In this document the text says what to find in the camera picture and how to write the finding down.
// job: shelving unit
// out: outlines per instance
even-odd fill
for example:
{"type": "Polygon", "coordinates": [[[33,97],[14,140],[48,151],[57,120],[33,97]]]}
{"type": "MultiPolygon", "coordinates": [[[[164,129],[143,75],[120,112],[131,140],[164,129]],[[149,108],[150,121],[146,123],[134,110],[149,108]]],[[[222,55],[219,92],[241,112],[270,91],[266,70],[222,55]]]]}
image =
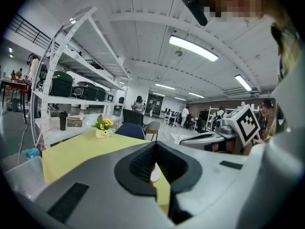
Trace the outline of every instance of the shelving unit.
{"type": "MultiPolygon", "coordinates": [[[[115,97],[117,90],[126,92],[126,90],[119,85],[119,81],[124,79],[124,81],[127,82],[130,80],[130,76],[123,68],[118,57],[111,49],[105,37],[91,17],[95,11],[96,8],[92,8],[85,14],[76,17],[75,20],[77,22],[75,24],[72,25],[70,21],[66,21],[61,26],[61,28],[54,35],[48,47],[46,48],[45,53],[40,60],[34,81],[32,82],[32,85],[37,85],[42,64],[48,59],[50,61],[50,66],[43,84],[43,91],[40,92],[38,89],[33,91],[34,95],[41,99],[41,119],[34,119],[34,109],[30,108],[31,130],[34,143],[37,143],[35,125],[38,125],[41,129],[44,145],[46,148],[50,147],[51,144],[87,131],[90,128],[90,125],[94,123],[97,116],[99,115],[88,114],[86,115],[87,121],[83,122],[83,127],[67,127],[65,131],[59,130],[59,118],[52,118],[51,129],[47,130],[48,103],[104,105],[105,107],[103,117],[109,118],[115,122],[121,122],[122,112],[120,117],[111,114],[113,113],[114,106],[122,106],[123,104],[107,101],[87,101],[74,97],[49,96],[52,77],[57,65],[60,65],[73,73],[85,77],[88,80],[110,88],[109,93],[114,96],[114,99],[116,99],[115,97]],[[61,32],[66,32],[67,34],[65,38],[59,42],[60,46],[58,49],[55,49],[55,40],[61,32]],[[84,58],[82,58],[76,50],[71,50],[71,46],[68,46],[71,39],[73,39],[77,45],[83,48],[83,50],[86,51],[86,53],[91,57],[91,60],[94,60],[99,66],[103,68],[103,70],[94,68],[84,58]]],[[[32,97],[30,103],[31,106],[34,106],[34,100],[35,98],[32,97]]]]}
{"type": "Polygon", "coordinates": [[[56,97],[56,96],[49,96],[43,95],[42,92],[38,90],[33,91],[35,95],[37,95],[41,100],[46,101],[50,104],[85,104],[85,105],[107,105],[107,106],[123,106],[124,104],[120,103],[113,103],[113,102],[98,102],[98,101],[88,101],[83,100],[75,97],[56,97]]]}

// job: black tumbler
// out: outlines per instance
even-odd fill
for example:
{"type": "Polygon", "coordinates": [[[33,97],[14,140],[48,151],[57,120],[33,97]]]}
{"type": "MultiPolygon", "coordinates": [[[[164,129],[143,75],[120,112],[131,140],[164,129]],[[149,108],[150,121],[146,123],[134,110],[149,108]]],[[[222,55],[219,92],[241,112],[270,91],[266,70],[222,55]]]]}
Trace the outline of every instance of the black tumbler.
{"type": "Polygon", "coordinates": [[[64,131],[66,130],[66,121],[67,121],[67,112],[66,111],[62,111],[59,113],[59,119],[60,119],[60,130],[64,131]]]}

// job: yellow tablecloth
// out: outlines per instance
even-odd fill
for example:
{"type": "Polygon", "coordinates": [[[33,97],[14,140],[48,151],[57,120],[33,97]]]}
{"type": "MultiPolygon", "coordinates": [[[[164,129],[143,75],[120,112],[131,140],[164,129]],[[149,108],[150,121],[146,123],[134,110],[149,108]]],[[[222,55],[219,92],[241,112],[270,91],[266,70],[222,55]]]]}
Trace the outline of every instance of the yellow tablecloth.
{"type": "MultiPolygon", "coordinates": [[[[95,130],[90,130],[43,151],[44,180],[46,183],[52,183],[90,158],[149,142],[114,133],[111,133],[109,138],[98,139],[95,130]]],[[[168,205],[170,185],[164,175],[161,174],[160,179],[153,185],[157,188],[158,204],[168,205]]]]}

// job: flower pot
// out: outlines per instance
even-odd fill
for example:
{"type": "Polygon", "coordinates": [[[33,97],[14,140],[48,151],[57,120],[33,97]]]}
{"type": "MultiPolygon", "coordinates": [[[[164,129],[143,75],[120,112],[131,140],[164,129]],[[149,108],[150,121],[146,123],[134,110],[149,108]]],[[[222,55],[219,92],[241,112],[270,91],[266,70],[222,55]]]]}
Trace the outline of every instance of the flower pot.
{"type": "Polygon", "coordinates": [[[96,129],[95,136],[97,138],[108,138],[109,137],[109,130],[99,130],[99,129],[96,129]]]}

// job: black equipment case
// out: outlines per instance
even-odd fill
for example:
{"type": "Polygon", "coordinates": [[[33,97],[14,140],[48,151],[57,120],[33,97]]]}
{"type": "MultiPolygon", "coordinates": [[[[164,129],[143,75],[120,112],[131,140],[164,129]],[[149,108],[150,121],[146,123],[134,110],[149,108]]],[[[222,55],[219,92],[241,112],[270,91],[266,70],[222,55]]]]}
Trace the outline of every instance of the black equipment case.
{"type": "Polygon", "coordinates": [[[119,103],[120,103],[120,104],[123,104],[123,103],[124,103],[124,97],[120,97],[120,98],[119,98],[119,103]]]}
{"type": "Polygon", "coordinates": [[[72,87],[72,97],[84,100],[95,101],[97,95],[97,87],[89,82],[78,82],[78,86],[72,87]]]}
{"type": "Polygon", "coordinates": [[[105,100],[106,91],[104,88],[97,87],[96,100],[102,102],[105,100]]]}
{"type": "Polygon", "coordinates": [[[70,97],[73,78],[61,71],[54,71],[49,95],[58,97],[70,97]]]}

